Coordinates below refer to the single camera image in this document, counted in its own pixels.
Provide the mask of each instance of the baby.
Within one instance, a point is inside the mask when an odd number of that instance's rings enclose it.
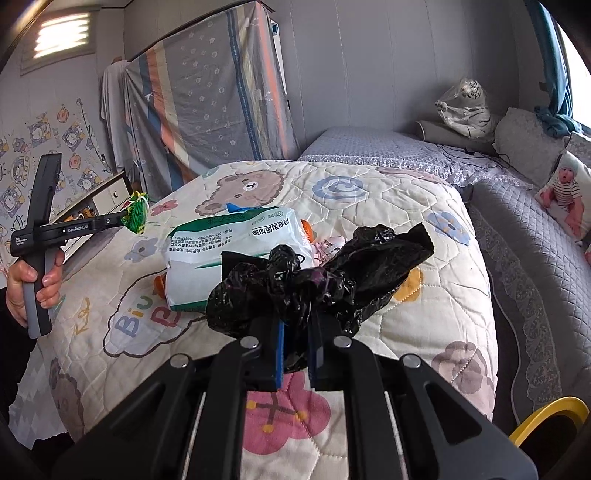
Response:
[[[569,214],[564,223],[573,231],[577,238],[581,237],[581,223],[583,220],[583,195],[576,181],[579,166],[563,157],[554,180],[548,187],[540,192],[541,203],[545,208],[550,208],[550,203],[555,200],[558,205]]]

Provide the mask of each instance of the white plastic package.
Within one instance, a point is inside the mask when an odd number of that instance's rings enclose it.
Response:
[[[464,77],[435,102],[439,116],[451,129],[474,140],[492,141],[499,118],[491,114],[486,92]]]
[[[222,280],[223,251],[267,258],[277,245],[288,245],[301,255],[302,268],[314,266],[310,241],[290,208],[253,209],[176,227],[164,245],[169,308],[205,311],[210,292]]]

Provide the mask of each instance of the orange stripe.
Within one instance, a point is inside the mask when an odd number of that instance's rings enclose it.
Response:
[[[263,7],[260,3],[255,4],[256,15],[259,18],[259,36],[261,38],[261,50],[262,56],[265,64],[265,68],[267,70],[267,77],[269,78],[269,88],[271,89],[271,93],[273,98],[279,100],[280,93],[279,93],[279,83],[277,82],[277,67],[273,62],[273,56],[271,54],[271,49],[269,44],[267,43],[268,39],[268,24],[263,23],[260,21],[262,18],[267,18],[267,12],[263,10]],[[275,107],[275,114],[277,117],[277,122],[279,123],[279,137],[280,137],[280,144],[281,144],[281,152],[285,155],[287,153],[287,141],[285,139],[285,125],[283,122],[283,111],[280,109],[279,101],[273,102]]]
[[[154,99],[154,108],[156,112],[158,112],[158,117],[160,118],[160,137],[162,138],[164,145],[166,145],[174,155],[174,138],[168,120],[166,118],[164,95],[162,93],[162,86],[160,85],[160,76],[158,74],[158,64],[156,60],[156,53],[154,47],[146,52],[146,56],[148,59],[148,71],[150,73],[150,83],[152,85],[152,97]],[[174,159],[180,168],[184,184],[189,183],[196,177],[196,175],[183,162],[181,162],[176,157],[176,155],[174,156]]]

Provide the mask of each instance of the baby photo pillow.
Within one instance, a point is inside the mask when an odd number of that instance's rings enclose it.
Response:
[[[535,199],[575,240],[591,229],[591,172],[569,151]]]

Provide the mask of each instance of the yellow rim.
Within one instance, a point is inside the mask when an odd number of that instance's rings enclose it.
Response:
[[[576,397],[559,398],[545,407],[539,408],[527,417],[511,434],[509,440],[520,446],[544,420],[555,415],[564,415],[570,418],[577,430],[579,430],[589,416],[589,409],[582,400]]]

